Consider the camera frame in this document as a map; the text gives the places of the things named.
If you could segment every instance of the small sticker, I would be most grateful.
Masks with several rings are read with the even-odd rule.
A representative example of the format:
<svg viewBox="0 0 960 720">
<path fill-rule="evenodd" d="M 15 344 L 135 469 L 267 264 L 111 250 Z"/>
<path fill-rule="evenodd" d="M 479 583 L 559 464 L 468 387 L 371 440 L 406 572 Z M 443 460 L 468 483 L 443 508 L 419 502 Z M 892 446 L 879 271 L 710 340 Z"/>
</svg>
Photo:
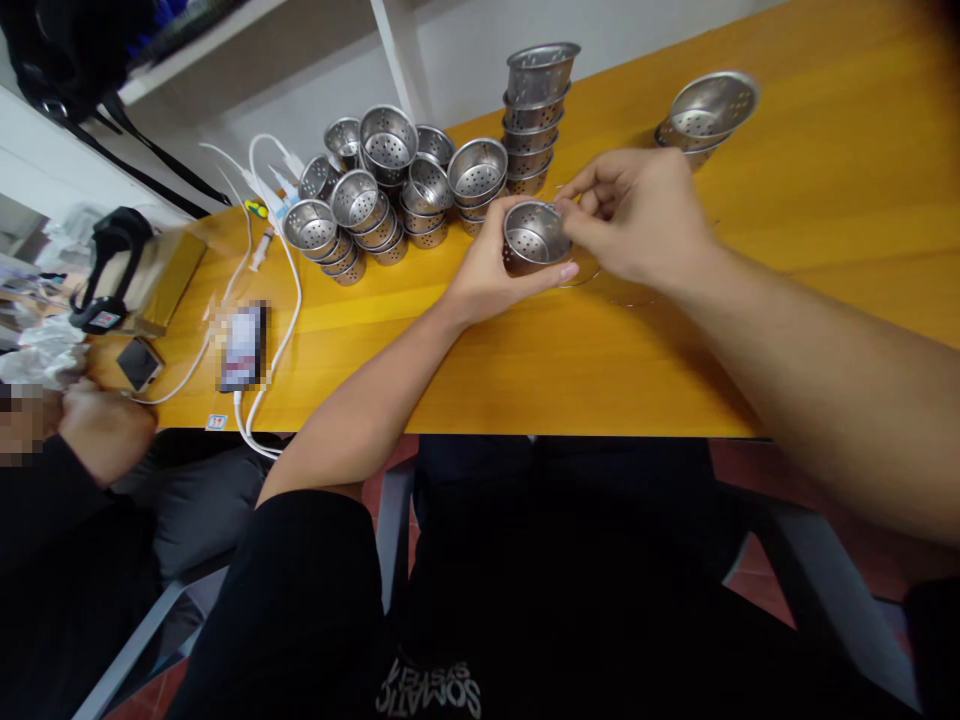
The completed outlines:
<svg viewBox="0 0 960 720">
<path fill-rule="evenodd" d="M 117 324 L 117 320 L 120 319 L 119 315 L 114 315 L 113 313 L 101 312 L 93 320 L 90 321 L 91 325 L 96 327 L 102 327 L 106 330 L 109 330 L 114 325 Z"/>
<path fill-rule="evenodd" d="M 207 419 L 207 430 L 223 430 L 227 426 L 226 415 L 211 415 Z"/>
</svg>

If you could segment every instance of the yellow wooden table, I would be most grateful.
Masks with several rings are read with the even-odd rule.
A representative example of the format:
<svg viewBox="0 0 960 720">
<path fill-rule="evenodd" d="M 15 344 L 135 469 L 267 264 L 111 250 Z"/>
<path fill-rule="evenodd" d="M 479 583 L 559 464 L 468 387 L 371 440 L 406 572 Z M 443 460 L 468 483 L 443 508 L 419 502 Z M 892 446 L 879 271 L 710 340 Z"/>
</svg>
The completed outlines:
<svg viewBox="0 0 960 720">
<path fill-rule="evenodd" d="M 541 195 L 602 150 L 637 145 L 689 80 L 736 68 L 762 87 L 757 113 L 698 173 L 719 236 L 799 281 L 960 346 L 960 72 L 931 3 L 794 0 L 574 84 Z M 450 130 L 462 144 L 500 137 L 501 109 Z M 167 337 L 174 387 L 202 340 L 202 319 L 246 243 L 242 210 L 204 222 L 208 251 Z M 263 229 L 255 222 L 254 240 Z M 341 288 L 298 258 L 304 305 L 256 422 L 296 430 L 350 373 L 441 293 L 470 242 L 454 224 L 440 247 L 395 267 L 368 263 Z M 277 241 L 236 297 L 272 308 L 268 351 L 294 302 Z M 97 344 L 94 375 L 112 387 L 125 344 Z M 164 426 L 231 416 L 215 392 L 217 357 L 158 409 Z M 252 398 L 248 395 L 246 407 Z M 470 329 L 411 418 L 411 432 L 753 436 L 763 430 L 696 330 L 653 292 L 601 274 Z"/>
</svg>

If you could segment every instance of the stainless steel strainer cup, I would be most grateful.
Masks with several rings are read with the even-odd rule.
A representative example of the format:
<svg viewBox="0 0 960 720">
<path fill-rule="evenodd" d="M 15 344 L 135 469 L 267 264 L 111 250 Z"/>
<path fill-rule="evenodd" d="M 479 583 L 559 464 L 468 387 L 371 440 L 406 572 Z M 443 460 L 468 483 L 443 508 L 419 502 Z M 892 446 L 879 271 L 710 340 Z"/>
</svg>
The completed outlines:
<svg viewBox="0 0 960 720">
<path fill-rule="evenodd" d="M 654 138 L 657 141 L 657 145 L 660 147 L 670 147 L 663 140 L 660 139 L 660 128 L 657 128 L 657 131 L 654 133 Z M 730 139 L 728 135 L 723 140 L 718 142 L 716 145 L 711 145 L 710 147 L 705 148 L 694 148 L 692 150 L 684 150 L 683 157 L 686 159 L 687 164 L 690 166 L 691 172 L 696 172 L 703 167 L 704 163 L 707 162 L 713 153 L 715 153 L 723 143 Z"/>
<path fill-rule="evenodd" d="M 341 230 L 336 240 L 331 243 L 328 248 L 324 248 L 326 252 L 318 255 L 312 255 L 304 253 L 308 258 L 317 263 L 335 263 L 340 262 L 350 249 L 353 247 L 353 237 L 348 232 Z"/>
<path fill-rule="evenodd" d="M 569 84 L 573 60 L 579 54 L 580 46 L 575 43 L 550 43 L 515 52 L 507 58 L 507 99 L 517 106 L 556 100 Z"/>
<path fill-rule="evenodd" d="M 556 100 L 547 100 L 536 105 L 517 107 L 507 100 L 503 94 L 503 104 L 506 110 L 503 113 L 503 127 L 511 132 L 516 130 L 542 130 L 556 123 L 563 115 L 563 101 L 570 92 L 570 85 Z"/>
<path fill-rule="evenodd" d="M 560 137 L 560 121 L 563 120 L 563 112 L 560 117 L 553 121 L 553 125 L 541 130 L 511 131 L 506 127 L 503 129 L 503 146 L 507 152 L 535 152 L 545 147 L 553 145 Z"/>
<path fill-rule="evenodd" d="M 444 170 L 457 151 L 450 136 L 432 125 L 417 125 L 417 143 L 417 156 L 433 160 Z"/>
<path fill-rule="evenodd" d="M 283 237 L 314 260 L 333 249 L 338 230 L 330 206 L 319 200 L 301 200 L 283 218 Z"/>
<path fill-rule="evenodd" d="M 510 177 L 508 175 L 507 190 L 511 195 L 536 195 L 543 190 L 543 186 L 547 183 L 547 171 L 550 169 L 552 162 L 553 156 L 551 155 L 547 164 L 543 166 L 543 170 L 533 175 L 519 177 Z"/>
<path fill-rule="evenodd" d="M 447 224 L 446 218 L 443 222 L 437 225 L 433 230 L 425 233 L 407 233 L 407 240 L 409 240 L 414 247 L 418 247 L 421 250 L 429 250 L 430 248 L 435 248 L 437 245 L 442 243 L 447 239 L 447 233 L 450 230 L 450 226 Z"/>
<path fill-rule="evenodd" d="M 320 260 L 317 262 L 317 265 L 322 267 L 323 271 L 327 273 L 327 275 L 336 275 L 341 270 L 346 270 L 348 267 L 350 267 L 359 252 L 360 248 L 357 247 L 356 243 L 351 240 L 347 246 L 347 252 L 345 252 L 339 258 L 336 260 Z"/>
<path fill-rule="evenodd" d="M 400 210 L 403 215 L 403 228 L 407 232 L 412 233 L 423 233 L 429 230 L 433 230 L 437 225 L 442 223 L 447 217 L 446 212 L 438 212 L 432 215 L 421 215 L 415 213 L 403 202 L 403 198 L 400 199 Z"/>
<path fill-rule="evenodd" d="M 409 245 L 406 234 L 400 223 L 397 223 L 390 239 L 383 246 L 367 252 L 379 265 L 396 265 L 407 254 L 407 247 Z"/>
<path fill-rule="evenodd" d="M 353 259 L 353 262 L 350 263 L 350 266 L 346 270 L 341 270 L 338 273 L 329 273 L 327 268 L 321 265 L 321 269 L 328 277 L 332 278 L 338 285 L 343 285 L 344 287 L 349 287 L 350 285 L 356 285 L 360 282 L 360 279 L 367 272 L 367 259 L 362 252 L 357 252 L 357 256 Z"/>
<path fill-rule="evenodd" d="M 334 120 L 323 133 L 323 142 L 339 158 L 345 171 L 363 167 L 360 164 L 360 121 L 357 118 Z"/>
<path fill-rule="evenodd" d="M 420 215 L 435 215 L 453 205 L 447 174 L 435 162 L 422 157 L 410 164 L 410 176 L 400 197 L 407 209 Z"/>
<path fill-rule="evenodd" d="M 297 194 L 300 195 L 301 200 L 310 198 L 329 203 L 333 197 L 333 188 L 341 177 L 343 173 L 330 164 L 330 158 L 326 155 L 317 155 L 307 163 L 300 177 Z"/>
<path fill-rule="evenodd" d="M 494 197 L 507 174 L 507 150 L 493 138 L 471 140 L 450 161 L 450 187 L 461 207 L 482 205 Z"/>
<path fill-rule="evenodd" d="M 503 264 L 512 275 L 529 275 L 565 260 L 572 248 L 551 205 L 520 203 L 503 219 Z"/>
<path fill-rule="evenodd" d="M 472 238 L 477 237 L 480 231 L 483 230 L 483 219 L 471 220 L 465 217 L 463 213 L 460 214 L 460 224 L 463 225 L 463 229 L 467 231 L 467 235 Z"/>
<path fill-rule="evenodd" d="M 417 129 L 403 111 L 375 105 L 360 119 L 363 164 L 383 185 L 399 185 L 419 147 Z"/>
<path fill-rule="evenodd" d="M 507 190 L 506 178 L 504 178 L 504 184 L 500 187 L 500 191 L 494 195 L 492 198 L 487 200 L 483 205 L 474 205 L 473 207 L 464 208 L 457 205 L 457 210 L 460 211 L 461 217 L 465 217 L 468 220 L 482 220 L 487 216 L 487 210 L 490 209 L 490 203 L 492 203 L 497 198 L 504 197 L 509 195 L 510 192 Z"/>
<path fill-rule="evenodd" d="M 354 233 L 353 239 L 356 240 L 357 244 L 364 250 L 380 247 L 390 239 L 396 222 L 396 211 L 392 207 L 388 207 L 380 222 L 364 233 Z"/>
<path fill-rule="evenodd" d="M 351 170 L 333 189 L 333 216 L 337 224 L 353 233 L 374 228 L 387 212 L 387 196 L 366 170 Z"/>
<path fill-rule="evenodd" d="M 760 87 L 746 73 L 704 75 L 677 95 L 660 123 L 660 139 L 681 150 L 712 147 L 740 127 L 759 101 Z"/>
<path fill-rule="evenodd" d="M 556 142 L 557 141 L 554 140 L 552 144 L 540 150 L 534 150 L 533 152 L 521 153 L 509 151 L 507 175 L 526 177 L 527 175 L 534 175 L 543 170 L 547 166 L 547 163 L 553 159 L 553 146 Z"/>
</svg>

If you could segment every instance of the black phone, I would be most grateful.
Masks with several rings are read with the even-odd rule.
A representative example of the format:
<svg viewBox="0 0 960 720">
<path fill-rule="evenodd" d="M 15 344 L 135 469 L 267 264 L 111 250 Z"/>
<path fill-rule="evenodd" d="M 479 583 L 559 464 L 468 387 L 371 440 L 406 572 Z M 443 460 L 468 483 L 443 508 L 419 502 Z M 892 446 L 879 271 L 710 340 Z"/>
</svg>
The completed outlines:
<svg viewBox="0 0 960 720">
<path fill-rule="evenodd" d="M 220 362 L 220 392 L 249 390 L 261 382 L 267 306 L 257 302 L 227 316 L 227 343 Z"/>
<path fill-rule="evenodd" d="M 141 393 L 157 379 L 163 370 L 163 361 L 146 340 L 134 338 L 117 357 L 117 365 L 127 376 L 134 392 Z"/>
</svg>

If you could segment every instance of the chair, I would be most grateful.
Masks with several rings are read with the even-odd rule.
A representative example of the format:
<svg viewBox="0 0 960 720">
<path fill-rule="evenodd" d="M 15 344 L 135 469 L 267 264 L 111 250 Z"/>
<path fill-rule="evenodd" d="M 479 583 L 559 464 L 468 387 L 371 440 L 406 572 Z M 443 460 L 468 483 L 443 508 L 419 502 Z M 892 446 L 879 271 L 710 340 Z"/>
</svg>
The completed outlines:
<svg viewBox="0 0 960 720">
<path fill-rule="evenodd" d="M 415 466 L 416 457 L 410 458 L 383 478 L 377 553 L 384 613 L 402 601 L 407 585 Z M 919 712 L 910 660 L 827 520 L 799 505 L 723 488 L 741 504 L 763 545 L 797 632 Z"/>
</svg>

